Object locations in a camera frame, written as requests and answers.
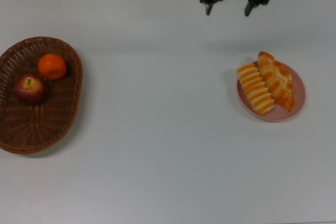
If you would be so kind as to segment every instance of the bread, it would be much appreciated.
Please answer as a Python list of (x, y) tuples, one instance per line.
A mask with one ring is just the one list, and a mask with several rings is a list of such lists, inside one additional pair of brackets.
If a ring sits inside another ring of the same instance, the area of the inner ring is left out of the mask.
[(274, 107), (271, 93), (253, 63), (240, 66), (237, 69), (237, 75), (246, 100), (253, 111), (261, 115)]
[(291, 73), (284, 64), (262, 51), (258, 55), (258, 69), (275, 102), (291, 111), (295, 105), (294, 86)]

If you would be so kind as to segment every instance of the apple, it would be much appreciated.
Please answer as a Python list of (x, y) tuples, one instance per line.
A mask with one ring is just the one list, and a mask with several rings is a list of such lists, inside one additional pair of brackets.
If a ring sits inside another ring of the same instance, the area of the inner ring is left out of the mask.
[(26, 105), (38, 105), (46, 97), (47, 88), (44, 80), (34, 74), (20, 76), (14, 86), (14, 96)]

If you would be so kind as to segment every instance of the pastry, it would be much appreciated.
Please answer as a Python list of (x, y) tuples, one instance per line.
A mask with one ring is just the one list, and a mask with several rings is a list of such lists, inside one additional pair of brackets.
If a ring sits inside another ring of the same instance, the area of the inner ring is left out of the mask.
[(291, 73), (284, 64), (262, 51), (258, 55), (258, 69), (275, 102), (291, 111), (295, 105), (294, 85)]
[(261, 115), (274, 107), (271, 93), (253, 63), (240, 66), (237, 69), (237, 75), (246, 100), (253, 111)]

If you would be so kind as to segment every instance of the pink plate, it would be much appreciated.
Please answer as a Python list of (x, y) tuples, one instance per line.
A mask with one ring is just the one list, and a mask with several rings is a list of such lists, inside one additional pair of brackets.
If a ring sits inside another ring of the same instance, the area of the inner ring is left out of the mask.
[(286, 64), (283, 64), (283, 65), (291, 73), (292, 82), (293, 82), (293, 85), (294, 85), (294, 99), (295, 99), (296, 104), (294, 105), (291, 112), (287, 111), (286, 109), (284, 109), (283, 107), (281, 107), (280, 105), (275, 103), (274, 108), (271, 109), (269, 112), (266, 112), (265, 114), (262, 114), (262, 115), (258, 115), (257, 113), (255, 113), (252, 110), (252, 107), (250, 106), (250, 104), (248, 104), (248, 102), (245, 98), (243, 89), (242, 89), (239, 81), (237, 81), (238, 96), (239, 96), (242, 104), (244, 105), (244, 107), (249, 112), (251, 112), (254, 116), (256, 116), (258, 118), (261, 118), (263, 120), (266, 120), (266, 121), (270, 121), (270, 122), (280, 122), (280, 121), (285, 121), (285, 120), (288, 120), (288, 119), (292, 118), (302, 109), (303, 104), (305, 103), (305, 99), (306, 99), (305, 85), (303, 84), (303, 81), (301, 80), (298, 73), (296, 73), (292, 68), (290, 68)]

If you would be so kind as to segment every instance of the brown woven basket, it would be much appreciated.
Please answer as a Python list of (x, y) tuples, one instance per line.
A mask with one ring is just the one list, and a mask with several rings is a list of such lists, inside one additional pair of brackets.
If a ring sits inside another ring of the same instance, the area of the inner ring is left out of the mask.
[[(47, 53), (61, 55), (67, 74), (47, 83), (46, 100), (28, 106), (13, 95), (16, 79), (39, 75), (37, 63)], [(77, 114), (82, 83), (82, 64), (75, 50), (60, 39), (35, 37), (10, 47), (0, 57), (0, 148), (28, 154), (44, 150), (59, 141), (70, 129)]]

